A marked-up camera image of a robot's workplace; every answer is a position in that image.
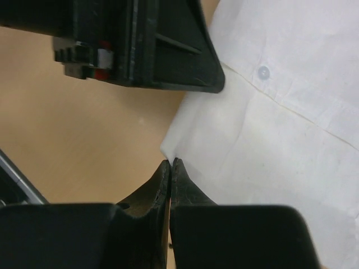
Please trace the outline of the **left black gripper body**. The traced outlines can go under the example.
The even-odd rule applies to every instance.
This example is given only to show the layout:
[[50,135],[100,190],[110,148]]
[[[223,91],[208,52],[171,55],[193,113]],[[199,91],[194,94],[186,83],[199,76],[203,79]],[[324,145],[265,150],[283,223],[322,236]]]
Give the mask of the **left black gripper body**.
[[2,1],[1,26],[51,36],[67,76],[154,85],[156,1]]

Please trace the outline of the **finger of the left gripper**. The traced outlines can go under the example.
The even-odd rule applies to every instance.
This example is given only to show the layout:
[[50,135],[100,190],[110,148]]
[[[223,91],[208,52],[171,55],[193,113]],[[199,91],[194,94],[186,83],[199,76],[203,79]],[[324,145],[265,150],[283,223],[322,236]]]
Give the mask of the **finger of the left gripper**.
[[225,75],[200,1],[160,1],[154,58],[159,89],[217,94]]

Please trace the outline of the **white long sleeve shirt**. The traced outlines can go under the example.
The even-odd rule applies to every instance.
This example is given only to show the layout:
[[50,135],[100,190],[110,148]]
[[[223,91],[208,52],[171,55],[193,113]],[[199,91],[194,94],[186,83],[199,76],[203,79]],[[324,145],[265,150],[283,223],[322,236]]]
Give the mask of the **white long sleeve shirt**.
[[219,94],[190,92],[168,160],[221,204],[284,204],[320,263],[358,267],[358,2],[220,1]]

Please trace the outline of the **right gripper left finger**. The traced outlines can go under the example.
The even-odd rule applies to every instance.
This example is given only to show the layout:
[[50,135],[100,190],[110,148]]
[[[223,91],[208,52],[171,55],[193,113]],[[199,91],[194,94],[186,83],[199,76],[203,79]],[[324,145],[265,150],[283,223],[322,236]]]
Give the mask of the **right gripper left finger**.
[[124,268],[166,268],[171,165],[163,160],[149,180],[117,205],[126,215],[120,229]]

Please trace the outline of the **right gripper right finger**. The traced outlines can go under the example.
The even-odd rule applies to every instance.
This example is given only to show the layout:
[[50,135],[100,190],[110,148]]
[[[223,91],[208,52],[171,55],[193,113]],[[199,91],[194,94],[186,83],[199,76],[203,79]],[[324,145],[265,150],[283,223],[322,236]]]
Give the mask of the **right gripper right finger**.
[[283,205],[217,205],[172,166],[170,232],[177,268],[319,268],[301,214]]

